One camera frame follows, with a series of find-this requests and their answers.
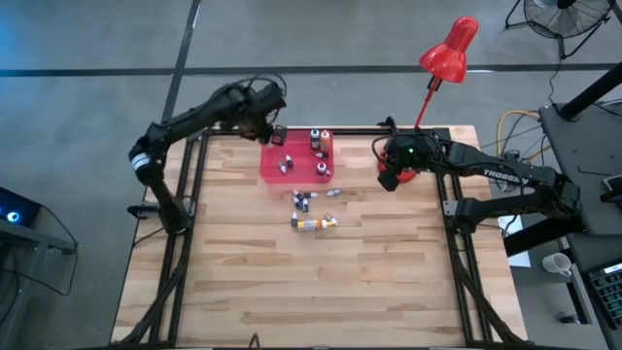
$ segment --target white paper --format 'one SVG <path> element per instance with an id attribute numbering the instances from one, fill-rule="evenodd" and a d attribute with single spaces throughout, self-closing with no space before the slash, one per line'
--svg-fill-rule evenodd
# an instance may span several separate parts
<path id="1" fill-rule="evenodd" d="M 514 216 L 513 215 L 508 215 L 508 216 L 504 216 L 504 217 L 498 217 L 497 221 L 499 222 L 499 227 L 500 228 L 505 228 L 505 226 L 507 226 L 507 223 L 509 223 L 512 218 Z M 516 221 L 512 223 L 512 225 L 510 225 L 507 228 L 507 233 L 509 235 L 511 235 L 514 232 L 517 232 L 519 230 L 523 229 L 523 222 L 521 221 L 521 217 L 520 215 L 516 218 Z M 532 263 L 529 261 L 529 253 L 528 252 L 523 252 L 520 254 L 517 254 L 513 257 L 509 257 L 507 258 L 507 260 L 509 261 L 509 265 L 510 266 L 514 266 L 514 267 L 532 267 Z"/>

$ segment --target electric fan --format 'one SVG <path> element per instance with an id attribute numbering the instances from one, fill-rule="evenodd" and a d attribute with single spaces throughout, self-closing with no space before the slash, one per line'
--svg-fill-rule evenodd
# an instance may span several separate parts
<path id="1" fill-rule="evenodd" d="M 525 21 L 510 24 L 509 17 L 518 7 L 517 0 L 505 18 L 505 29 L 528 24 L 537 34 L 557 39 L 560 58 L 565 59 L 577 50 L 609 20 L 607 16 L 615 0 L 524 0 Z M 564 39 L 572 38 L 590 31 L 581 43 L 566 54 Z"/>

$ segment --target blue light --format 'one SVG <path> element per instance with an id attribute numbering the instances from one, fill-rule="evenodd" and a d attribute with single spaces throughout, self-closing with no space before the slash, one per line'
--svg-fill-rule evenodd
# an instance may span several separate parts
<path id="1" fill-rule="evenodd" d="M 7 214 L 7 220 L 9 221 L 9 223 L 16 223 L 17 220 L 19 220 L 19 214 L 16 212 L 11 212 Z"/>

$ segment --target lamp base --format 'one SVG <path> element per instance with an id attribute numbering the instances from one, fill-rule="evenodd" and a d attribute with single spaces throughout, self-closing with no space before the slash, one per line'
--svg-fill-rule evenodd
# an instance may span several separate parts
<path id="1" fill-rule="evenodd" d="M 387 157 L 387 153 L 383 150 L 380 153 L 380 158 L 384 160 L 386 157 Z M 378 161 L 377 166 L 378 166 L 378 171 L 380 172 L 387 170 L 387 167 L 381 161 Z M 405 184 L 411 181 L 412 179 L 414 179 L 415 176 L 417 176 L 417 172 L 415 170 L 402 170 L 397 175 L 397 181 L 401 184 Z"/>

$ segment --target fan grille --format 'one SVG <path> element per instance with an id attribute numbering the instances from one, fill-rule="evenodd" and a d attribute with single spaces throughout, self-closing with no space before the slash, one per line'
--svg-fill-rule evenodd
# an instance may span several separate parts
<path id="1" fill-rule="evenodd" d="M 525 20 L 539 35 L 571 38 L 592 29 L 611 11 L 608 0 L 576 0 L 558 6 L 559 0 L 525 0 Z"/>

